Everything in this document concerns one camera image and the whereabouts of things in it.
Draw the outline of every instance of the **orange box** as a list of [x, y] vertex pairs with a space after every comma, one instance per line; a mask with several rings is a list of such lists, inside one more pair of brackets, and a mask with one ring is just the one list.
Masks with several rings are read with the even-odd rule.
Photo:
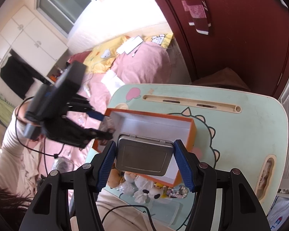
[[[192, 118], [116, 108], [108, 108], [105, 115], [110, 116], [114, 123], [113, 140], [116, 143], [121, 133], [128, 133], [172, 142], [181, 139], [188, 151], [193, 148], [196, 126]], [[98, 152], [102, 152], [104, 147], [98, 141], [93, 143], [93, 149]], [[141, 176], [169, 187], [182, 182], [174, 156], [164, 176]]]

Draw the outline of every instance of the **blue gripper pad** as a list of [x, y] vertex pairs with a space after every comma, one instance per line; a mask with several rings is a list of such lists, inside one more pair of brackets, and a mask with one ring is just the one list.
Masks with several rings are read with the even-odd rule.
[[110, 148], [104, 160], [101, 162], [99, 172], [98, 172], [98, 182], [97, 182], [96, 187], [98, 188], [100, 192], [102, 188], [106, 186], [106, 183], [108, 181], [108, 177], [109, 177], [111, 168], [113, 167], [113, 162], [115, 161], [116, 153], [117, 153], [116, 143], [114, 141], [109, 141], [109, 142], [111, 142]]
[[95, 111], [95, 110], [87, 112], [87, 115], [101, 122], [104, 120], [104, 117], [105, 117], [102, 113]]
[[178, 165], [183, 182], [191, 192], [194, 192], [195, 183], [193, 181], [193, 171], [186, 158], [186, 155], [189, 155], [188, 151], [186, 150], [181, 140], [176, 140], [173, 144], [174, 144], [173, 155], [174, 158], [176, 159], [176, 164]]

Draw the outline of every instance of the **pillow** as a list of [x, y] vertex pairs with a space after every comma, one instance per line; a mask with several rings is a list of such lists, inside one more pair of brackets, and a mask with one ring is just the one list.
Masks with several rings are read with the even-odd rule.
[[127, 40], [128, 36], [122, 36], [102, 43], [94, 47], [91, 53], [84, 60], [87, 66], [87, 73], [105, 73], [110, 69], [118, 53], [117, 49]]
[[73, 63], [73, 61], [79, 61], [83, 63], [90, 53], [91, 50], [72, 55], [67, 62], [71, 64]]
[[157, 36], [144, 37], [143, 41], [151, 41], [151, 42], [154, 42], [154, 43], [160, 45], [161, 47], [167, 49], [172, 38], [173, 38], [173, 33], [160, 34]]

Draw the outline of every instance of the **person's hand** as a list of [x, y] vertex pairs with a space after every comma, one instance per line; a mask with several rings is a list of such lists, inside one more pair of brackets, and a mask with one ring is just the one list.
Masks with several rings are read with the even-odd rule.
[[17, 115], [17, 112], [18, 112], [18, 110], [19, 110], [17, 119], [18, 119], [19, 121], [21, 121], [22, 123], [25, 123], [25, 124], [27, 124], [27, 123], [31, 123], [31, 124], [32, 124], [32, 122], [28, 121], [28, 120], [25, 118], [25, 114], [26, 114], [26, 111], [27, 111], [27, 109], [28, 109], [29, 104], [30, 104], [30, 101], [25, 102], [21, 107], [18, 106], [18, 107], [16, 108], [16, 110], [15, 110], [15, 115]]

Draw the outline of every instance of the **stuffed toy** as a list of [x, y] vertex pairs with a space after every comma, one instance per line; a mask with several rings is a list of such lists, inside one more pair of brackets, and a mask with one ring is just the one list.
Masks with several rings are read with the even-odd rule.
[[111, 169], [109, 177], [108, 177], [107, 185], [110, 188], [115, 188], [119, 186], [121, 180], [122, 180], [121, 172], [117, 170], [116, 168]]
[[129, 183], [133, 183], [133, 182], [135, 182], [135, 178], [136, 178], [136, 174], [133, 174], [133, 173], [131, 173], [131, 172], [125, 172], [124, 173], [124, 179], [127, 181], [127, 182], [129, 182]]
[[135, 185], [138, 187], [138, 191], [134, 193], [135, 202], [137, 203], [144, 204], [148, 197], [150, 199], [165, 197], [166, 186], [163, 184], [154, 183], [144, 177], [137, 176], [135, 178]]

